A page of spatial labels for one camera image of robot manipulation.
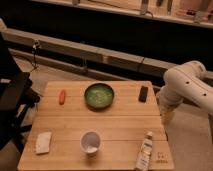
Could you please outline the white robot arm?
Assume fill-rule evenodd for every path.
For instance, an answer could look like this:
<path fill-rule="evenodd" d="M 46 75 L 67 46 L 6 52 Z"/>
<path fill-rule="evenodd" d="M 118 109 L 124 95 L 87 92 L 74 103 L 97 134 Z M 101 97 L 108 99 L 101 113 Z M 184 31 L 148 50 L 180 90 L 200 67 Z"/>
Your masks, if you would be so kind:
<path fill-rule="evenodd" d="M 199 61 L 189 61 L 168 69 L 163 76 L 165 85 L 157 93 L 162 122 L 169 124 L 174 109 L 186 98 L 213 117 L 213 87 L 203 81 L 205 66 Z"/>

